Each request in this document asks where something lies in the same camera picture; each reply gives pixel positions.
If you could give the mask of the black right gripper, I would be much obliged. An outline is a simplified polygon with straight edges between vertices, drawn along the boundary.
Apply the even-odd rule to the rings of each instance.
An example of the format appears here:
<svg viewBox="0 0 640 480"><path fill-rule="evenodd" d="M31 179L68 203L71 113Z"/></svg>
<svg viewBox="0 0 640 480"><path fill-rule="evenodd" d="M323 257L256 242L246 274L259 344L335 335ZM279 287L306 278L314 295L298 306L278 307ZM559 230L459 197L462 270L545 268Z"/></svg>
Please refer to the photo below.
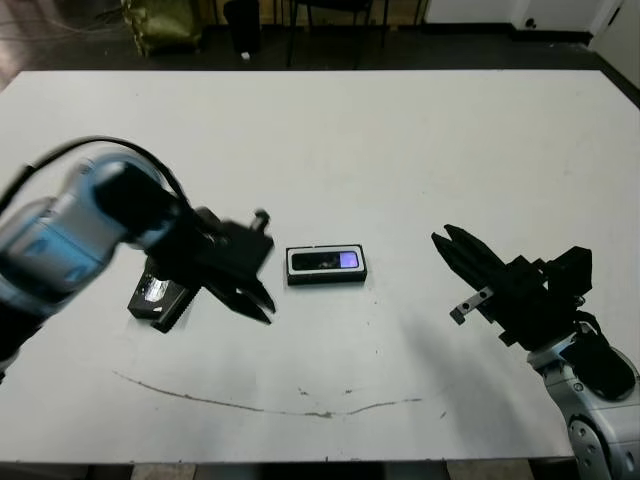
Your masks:
<svg viewBox="0 0 640 480"><path fill-rule="evenodd" d="M476 293L458 304L450 315L461 325L465 316L479 311L498 323L499 339L527 351L570 334L570 304L544 287L546 277L534 263L519 256L505 264L485 243L466 230L446 224L449 238L431 234L436 250L449 268Z"/></svg>

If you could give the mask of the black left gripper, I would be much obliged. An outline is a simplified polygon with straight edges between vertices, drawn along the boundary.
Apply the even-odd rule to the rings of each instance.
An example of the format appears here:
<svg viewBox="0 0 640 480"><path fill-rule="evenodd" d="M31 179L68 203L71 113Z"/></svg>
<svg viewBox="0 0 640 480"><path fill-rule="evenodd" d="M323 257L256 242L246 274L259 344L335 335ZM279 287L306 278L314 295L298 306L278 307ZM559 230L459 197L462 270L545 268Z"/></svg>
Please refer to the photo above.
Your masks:
<svg viewBox="0 0 640 480"><path fill-rule="evenodd" d="M145 253L160 279L204 287L230 310L270 325L267 313L275 313L276 306L258 280L274 247L266 232L269 222L263 209L242 225L199 207L181 216Z"/></svg>

